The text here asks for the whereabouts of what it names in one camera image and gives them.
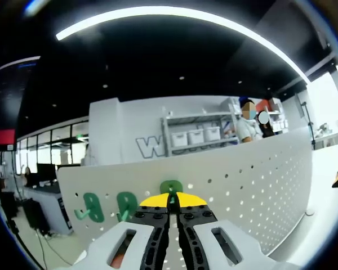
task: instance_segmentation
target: pegboard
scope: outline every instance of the pegboard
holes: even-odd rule
[[[128,191],[138,202],[159,194],[165,180],[179,180],[183,191],[205,199],[218,220],[228,219],[271,253],[306,210],[312,180],[312,150],[307,128],[261,141],[131,164],[61,168],[59,184],[76,234],[87,246],[118,223],[116,195]],[[100,199],[105,220],[78,220],[83,194]],[[163,269],[185,268],[176,218]]]

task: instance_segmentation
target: floor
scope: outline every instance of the floor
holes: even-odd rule
[[[332,174],[334,171],[337,170],[338,163],[331,163],[331,165],[327,163],[328,157],[332,156],[331,154],[333,154],[330,153],[330,150],[335,149],[336,147],[338,148],[338,146],[326,148],[326,150],[322,151],[322,154],[317,157],[317,159],[321,159],[321,161],[317,162],[317,165],[315,167],[313,164],[313,173],[318,176],[318,179],[323,179],[324,176],[322,175],[320,167],[325,167],[327,169],[326,171],[328,171],[327,174]],[[326,181],[326,186],[331,185],[333,180],[329,175],[327,176],[328,177],[325,177],[325,179],[328,179],[328,181]],[[318,198],[320,200],[320,197],[326,194],[328,196],[326,201],[333,200],[338,203],[338,190],[332,190],[329,188],[329,194],[326,193],[327,191],[323,190],[323,183],[317,183],[313,186],[313,191],[315,191],[315,194],[312,195],[312,199],[310,199],[309,201],[309,206],[312,206],[313,210],[315,211],[315,215],[313,217],[304,217],[304,219],[300,223],[301,227],[298,226],[298,229],[295,229],[291,237],[289,237],[288,240],[286,240],[282,244],[282,246],[279,247],[277,251],[271,255],[273,259],[287,260],[303,266],[308,262],[308,258],[310,256],[313,256],[317,252],[318,248],[323,245],[325,235],[327,233],[330,233],[331,229],[333,229],[333,226],[335,225],[334,222],[338,218],[338,208],[336,211],[332,211],[330,209],[331,207],[328,204],[316,206],[313,200],[316,200]],[[326,220],[326,222],[321,222],[321,220],[319,219],[327,219],[326,215],[328,213],[331,213],[333,215],[333,222],[328,222],[328,220]],[[68,266],[68,264],[63,262],[59,258],[59,256],[50,249],[45,239],[41,237],[45,254],[45,261],[47,265],[47,267],[45,267],[38,236],[36,234],[36,231],[29,227],[24,212],[21,210],[18,216],[14,218],[14,220],[19,229],[19,234],[23,242],[31,251],[36,260],[43,266],[43,268],[55,269],[57,267]],[[316,227],[318,226],[321,227],[321,234],[319,235],[320,237],[318,237],[318,233],[315,232]],[[59,253],[66,261],[71,264],[78,259],[82,251],[84,251],[85,249],[85,247],[82,246],[82,244],[80,243],[79,237],[75,233],[72,233],[69,236],[55,236],[49,239],[48,242],[56,250],[57,253]]]
[[[14,218],[14,221],[17,228],[19,229],[19,235],[21,239],[36,258],[36,260],[45,269],[55,269],[58,267],[69,266],[50,249],[48,243],[58,254],[60,254],[64,260],[70,264],[73,264],[80,256],[82,251],[84,251],[84,247],[80,243],[79,237],[75,234],[75,232],[69,236],[54,236],[49,238],[47,239],[48,243],[42,236],[40,236],[45,255],[45,262],[47,265],[47,267],[45,267],[38,236],[36,231],[29,227],[29,223],[22,209],[20,209],[17,217]]]

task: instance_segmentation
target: ceiling light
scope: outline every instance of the ceiling light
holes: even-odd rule
[[[105,21],[116,20],[125,17],[133,17],[133,16],[142,16],[142,15],[174,15],[174,16],[182,16],[182,17],[189,17],[203,21],[209,21],[214,24],[222,25],[229,29],[233,29],[237,32],[246,35],[249,38],[257,41],[258,43],[262,44],[276,55],[278,55],[281,59],[283,59],[290,67],[292,67],[302,78],[303,80],[309,84],[310,81],[300,70],[300,68],[280,49],[278,49],[274,44],[270,43],[268,40],[263,38],[262,36],[258,35],[257,33],[253,32],[252,30],[244,27],[243,25],[237,24],[234,21],[230,21],[223,17],[210,14],[203,11],[192,10],[189,8],[183,7],[166,7],[166,6],[148,6],[148,7],[130,7],[130,8],[123,8],[121,10],[114,10],[109,11],[106,13],[102,13],[85,20],[82,20],[68,28],[64,29],[63,31],[56,34],[57,40],[61,41],[64,38],[81,31],[85,28],[91,27],[93,25],[103,23]]]

